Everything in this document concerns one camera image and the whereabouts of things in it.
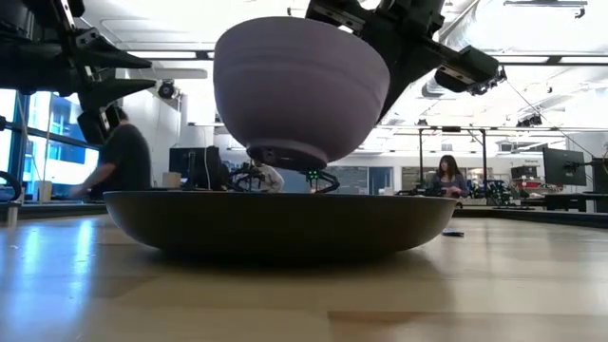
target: man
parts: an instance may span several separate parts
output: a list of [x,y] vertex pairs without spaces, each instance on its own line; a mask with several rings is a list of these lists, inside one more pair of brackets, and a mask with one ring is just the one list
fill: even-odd
[[100,149],[98,166],[70,195],[80,197],[91,189],[92,200],[106,191],[139,191],[150,188],[151,161],[148,144],[140,130],[117,108],[121,122]]
[[278,193],[281,191],[285,180],[272,166],[266,165],[261,161],[254,161],[254,166],[263,176],[263,180],[259,186],[261,192]]

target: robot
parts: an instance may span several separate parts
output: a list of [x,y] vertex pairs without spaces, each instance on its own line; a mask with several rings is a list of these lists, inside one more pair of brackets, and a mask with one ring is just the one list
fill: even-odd
[[[486,93],[504,75],[498,61],[474,47],[454,51],[433,41],[445,0],[383,0],[374,10],[356,0],[312,0],[306,18],[347,27],[389,67],[390,84],[379,120],[412,82],[436,69],[439,85],[454,92]],[[31,94],[77,93],[84,113],[79,124],[89,143],[103,143],[118,124],[114,103],[155,86],[151,80],[119,80],[107,68],[148,68],[151,63],[111,45],[95,28],[77,28],[83,0],[3,0],[0,4],[0,87]],[[47,39],[31,39],[31,15]],[[306,161],[287,168],[308,173]]]

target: ceiling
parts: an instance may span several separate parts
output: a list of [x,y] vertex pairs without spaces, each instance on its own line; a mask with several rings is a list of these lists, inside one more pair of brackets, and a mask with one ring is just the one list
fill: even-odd
[[[373,8],[378,2],[364,0],[362,4]],[[608,1],[588,2],[585,16],[575,19],[572,9],[506,9],[504,0],[446,0],[446,24],[438,39],[451,48],[472,44],[492,53],[605,53]],[[167,51],[213,48],[220,35],[237,23],[260,16],[287,15],[287,8],[294,16],[303,16],[308,1],[85,0],[85,4],[85,21],[119,48]],[[472,4],[476,6],[457,20]],[[177,80],[182,91],[203,94],[213,101],[212,62],[154,62],[153,72],[160,75],[160,70],[175,69],[193,75],[189,80]],[[206,79],[201,70],[206,71]],[[425,98],[421,89],[432,77],[428,75],[406,90],[382,124],[414,125],[426,119],[438,125],[514,126],[518,119],[540,110],[548,119],[545,125],[608,127],[608,122],[597,119],[594,108],[585,112],[587,118],[565,114],[581,106],[581,99],[599,99],[599,103],[608,105],[602,102],[606,92],[598,90],[608,87],[607,67],[508,66],[505,71],[508,83],[480,97],[446,93],[441,98]],[[394,133],[395,129],[378,128],[364,146],[409,144]]]

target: dark pan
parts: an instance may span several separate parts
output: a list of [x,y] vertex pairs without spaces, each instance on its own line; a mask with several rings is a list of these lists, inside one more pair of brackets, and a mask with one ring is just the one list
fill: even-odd
[[113,192],[108,212],[138,242],[209,257],[383,257],[446,227],[453,199],[227,192]]

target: dark shirt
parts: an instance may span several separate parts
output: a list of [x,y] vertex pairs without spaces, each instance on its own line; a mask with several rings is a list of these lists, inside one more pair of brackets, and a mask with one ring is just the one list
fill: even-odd
[[136,126],[123,124],[114,129],[99,154],[99,165],[106,163],[114,164],[116,169],[95,187],[96,192],[139,191],[150,188],[150,150],[142,132]]
[[431,183],[434,187],[448,188],[451,186],[456,186],[457,188],[466,191],[466,180],[463,175],[456,175],[453,181],[441,181],[439,175],[435,174]]

